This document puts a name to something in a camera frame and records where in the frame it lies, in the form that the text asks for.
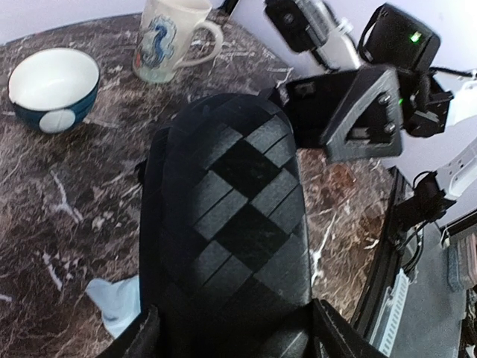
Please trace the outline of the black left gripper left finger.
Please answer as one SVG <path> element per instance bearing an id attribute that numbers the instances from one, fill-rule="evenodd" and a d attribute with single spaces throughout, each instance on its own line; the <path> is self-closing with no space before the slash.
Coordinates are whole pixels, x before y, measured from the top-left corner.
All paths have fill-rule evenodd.
<path id="1" fill-rule="evenodd" d="M 160 318 L 154 305 L 141 312 L 97 358 L 161 357 Z"/>

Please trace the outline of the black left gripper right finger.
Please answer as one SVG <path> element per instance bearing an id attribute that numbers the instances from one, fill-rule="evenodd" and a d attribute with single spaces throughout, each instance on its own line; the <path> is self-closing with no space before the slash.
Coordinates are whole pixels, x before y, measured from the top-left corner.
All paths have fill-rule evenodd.
<path id="1" fill-rule="evenodd" d="M 323 348 L 327 357 L 385 358 L 385 355 L 365 341 L 327 301 L 315 298 L 312 301 L 314 337 L 318 348 Z"/>

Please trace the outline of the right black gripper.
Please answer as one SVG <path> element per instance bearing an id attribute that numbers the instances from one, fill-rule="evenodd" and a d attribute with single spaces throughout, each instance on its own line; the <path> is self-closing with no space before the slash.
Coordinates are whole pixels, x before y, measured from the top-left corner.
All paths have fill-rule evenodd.
<path id="1" fill-rule="evenodd" d="M 298 148 L 322 149 L 332 162 L 402 153 L 402 110 L 394 68 L 365 66 L 303 78 L 276 89 Z"/>

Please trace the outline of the light blue cloth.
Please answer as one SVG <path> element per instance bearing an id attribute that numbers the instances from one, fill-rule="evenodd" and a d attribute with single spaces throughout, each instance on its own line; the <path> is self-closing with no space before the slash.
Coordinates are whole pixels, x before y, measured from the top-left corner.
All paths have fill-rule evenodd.
<path id="1" fill-rule="evenodd" d="M 141 312 L 138 275 L 115 283 L 92 279 L 86 287 L 86 294 L 101 311 L 103 325 L 114 339 Z"/>

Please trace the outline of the black checkered glasses case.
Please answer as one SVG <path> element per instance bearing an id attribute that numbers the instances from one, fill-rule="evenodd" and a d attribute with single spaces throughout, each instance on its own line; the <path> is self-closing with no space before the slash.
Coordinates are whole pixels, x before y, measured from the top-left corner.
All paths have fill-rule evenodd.
<path id="1" fill-rule="evenodd" d="M 157 357 L 311 357 L 306 208 L 291 126 L 224 93 L 156 132 L 143 183 L 140 301 Z"/>

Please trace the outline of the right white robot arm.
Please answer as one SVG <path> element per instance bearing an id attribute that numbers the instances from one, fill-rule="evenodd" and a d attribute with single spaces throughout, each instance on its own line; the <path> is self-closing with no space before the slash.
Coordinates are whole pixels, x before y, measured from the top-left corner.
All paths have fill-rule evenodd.
<path id="1" fill-rule="evenodd" d="M 265 13 L 288 47 L 308 51 L 327 71 L 286 84 L 289 100 L 285 113 L 291 121 L 298 148 L 323 149 L 332 162 L 402 153 L 401 135 L 428 138 L 443 133 L 456 98 L 443 91 L 434 79 L 436 72 L 475 78 L 471 72 L 431 67 L 440 47 L 440 37 L 428 26 L 385 3 L 378 7 L 363 30 L 357 46 L 348 44 L 343 23 L 324 1 L 265 1 Z M 339 38 L 342 49 L 336 61 L 323 47 Z M 412 184 L 414 196 L 391 208 L 398 233 L 416 224 L 421 228 L 439 219 L 456 203 L 458 185 L 469 174 L 476 181 L 476 151 L 468 145 L 449 168 L 424 172 Z M 476 234 L 449 246 L 448 284 L 453 292 L 476 288 Z M 397 302 L 389 307 L 379 346 L 367 340 L 332 310 L 325 300 L 314 304 L 320 343 L 329 357 L 388 357 L 397 324 Z"/>

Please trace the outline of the white seahorse mug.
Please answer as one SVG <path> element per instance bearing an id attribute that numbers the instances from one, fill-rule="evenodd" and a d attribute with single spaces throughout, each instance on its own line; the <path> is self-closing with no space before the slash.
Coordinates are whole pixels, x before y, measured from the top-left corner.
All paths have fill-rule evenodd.
<path id="1" fill-rule="evenodd" d="M 147 0 L 142 12 L 133 71 L 152 84 L 168 83 L 182 68 L 198 66 L 215 59 L 224 43 L 223 32 L 207 17 L 210 1 Z M 202 58 L 186 60 L 194 33 L 207 30 L 215 39 L 212 52 Z"/>

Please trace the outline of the white and navy bowl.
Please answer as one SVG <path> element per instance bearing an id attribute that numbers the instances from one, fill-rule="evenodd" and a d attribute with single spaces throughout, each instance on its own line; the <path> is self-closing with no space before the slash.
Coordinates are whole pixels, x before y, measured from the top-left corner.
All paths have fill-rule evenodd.
<path id="1" fill-rule="evenodd" d="M 49 48 L 25 58 L 11 73 L 8 99 L 27 126 L 58 134 L 79 125 L 92 110 L 100 67 L 73 48 Z"/>

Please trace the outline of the black front rail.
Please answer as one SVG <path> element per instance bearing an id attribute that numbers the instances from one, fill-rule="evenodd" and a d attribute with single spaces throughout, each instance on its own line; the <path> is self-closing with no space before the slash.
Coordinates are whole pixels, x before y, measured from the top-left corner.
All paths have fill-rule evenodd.
<path id="1" fill-rule="evenodd" d="M 388 173 L 391 174 L 392 189 L 389 198 L 385 199 L 387 207 L 379 243 L 351 320 L 353 328 L 365 339 L 370 338 L 377 323 L 386 290 L 394 285 L 401 268 L 402 244 L 411 228 L 415 212 L 414 193 L 408 181 L 396 166 L 390 168 Z"/>

